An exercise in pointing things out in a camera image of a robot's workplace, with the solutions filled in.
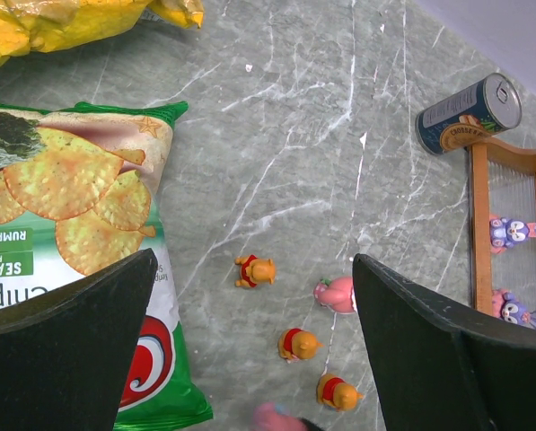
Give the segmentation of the pink pig figure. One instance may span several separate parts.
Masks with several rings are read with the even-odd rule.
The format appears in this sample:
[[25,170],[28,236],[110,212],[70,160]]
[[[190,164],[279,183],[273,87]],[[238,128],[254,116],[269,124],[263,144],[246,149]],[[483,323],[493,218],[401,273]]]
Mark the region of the pink pig figure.
[[275,403],[258,406],[253,414],[252,430],[256,431],[306,431],[307,426],[299,418],[277,411]]

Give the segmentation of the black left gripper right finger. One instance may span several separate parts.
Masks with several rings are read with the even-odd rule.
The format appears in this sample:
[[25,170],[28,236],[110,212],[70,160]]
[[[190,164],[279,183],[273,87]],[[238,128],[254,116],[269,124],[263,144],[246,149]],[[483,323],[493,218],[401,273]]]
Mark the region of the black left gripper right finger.
[[536,430],[536,330],[477,312],[378,260],[353,262],[389,430]]

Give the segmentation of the pink figure with green hat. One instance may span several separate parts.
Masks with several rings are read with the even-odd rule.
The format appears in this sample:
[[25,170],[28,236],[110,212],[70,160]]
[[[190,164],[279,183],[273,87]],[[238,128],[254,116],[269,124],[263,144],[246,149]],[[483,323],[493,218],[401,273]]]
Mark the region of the pink figure with green hat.
[[357,312],[354,282],[351,276],[323,278],[313,289],[316,302],[338,314]]

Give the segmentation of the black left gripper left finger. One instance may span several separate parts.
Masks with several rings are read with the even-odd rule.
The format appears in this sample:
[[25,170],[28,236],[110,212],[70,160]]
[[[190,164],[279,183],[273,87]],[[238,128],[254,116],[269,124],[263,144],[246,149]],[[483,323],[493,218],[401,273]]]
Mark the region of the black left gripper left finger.
[[111,430],[158,264],[138,251],[0,310],[0,430]]

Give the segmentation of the purple bunny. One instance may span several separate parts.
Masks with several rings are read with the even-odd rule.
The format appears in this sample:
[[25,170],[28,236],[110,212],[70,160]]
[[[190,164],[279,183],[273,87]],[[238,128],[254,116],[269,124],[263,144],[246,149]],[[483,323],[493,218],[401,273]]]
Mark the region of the purple bunny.
[[489,217],[489,239],[492,253],[502,253],[527,242],[531,238],[536,238],[536,222],[524,222],[497,215]]

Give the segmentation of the purple cat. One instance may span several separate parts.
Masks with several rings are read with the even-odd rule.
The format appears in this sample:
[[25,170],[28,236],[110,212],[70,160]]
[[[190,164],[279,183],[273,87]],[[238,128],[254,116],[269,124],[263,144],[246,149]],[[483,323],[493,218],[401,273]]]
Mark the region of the purple cat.
[[494,289],[491,300],[496,318],[536,330],[536,310],[530,311],[512,292]]

